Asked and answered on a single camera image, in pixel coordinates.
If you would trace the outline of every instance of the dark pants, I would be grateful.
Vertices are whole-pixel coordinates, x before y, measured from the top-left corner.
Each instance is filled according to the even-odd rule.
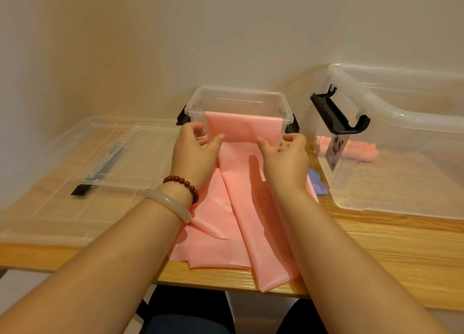
[[[137,309],[143,319],[141,334],[235,333],[224,291],[158,285],[148,305]],[[283,319],[277,334],[326,334],[311,300],[298,300]]]

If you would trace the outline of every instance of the wooden table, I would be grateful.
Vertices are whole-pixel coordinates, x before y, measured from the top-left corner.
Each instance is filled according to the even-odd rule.
[[[311,167],[321,172],[310,149],[308,154]],[[424,306],[464,311],[464,221],[347,210],[337,207],[330,196],[320,196],[320,202],[339,225]],[[55,271],[80,249],[1,243],[0,267]],[[166,262],[154,281],[159,284],[258,291],[252,272],[189,270],[185,262]],[[270,292],[309,296],[301,279]]]

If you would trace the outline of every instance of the beige wall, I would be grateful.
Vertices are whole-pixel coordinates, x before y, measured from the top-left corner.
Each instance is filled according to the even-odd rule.
[[[333,62],[464,71],[461,0],[0,0],[0,181],[79,119],[174,118],[201,84],[283,91]]]

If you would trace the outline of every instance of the label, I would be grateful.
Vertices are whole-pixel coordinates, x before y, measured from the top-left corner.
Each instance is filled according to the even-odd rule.
[[[341,153],[348,142],[349,135],[335,135],[328,145],[325,159],[327,160],[330,170],[333,172],[337,166]]]

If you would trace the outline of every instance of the white bangle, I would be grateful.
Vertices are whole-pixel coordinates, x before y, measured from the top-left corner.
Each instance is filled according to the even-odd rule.
[[[192,220],[192,215],[190,214],[189,210],[183,207],[172,197],[167,196],[165,193],[153,189],[147,189],[145,190],[144,194],[146,198],[158,202],[160,205],[163,205],[169,209],[172,213],[177,214],[184,222],[190,223]]]

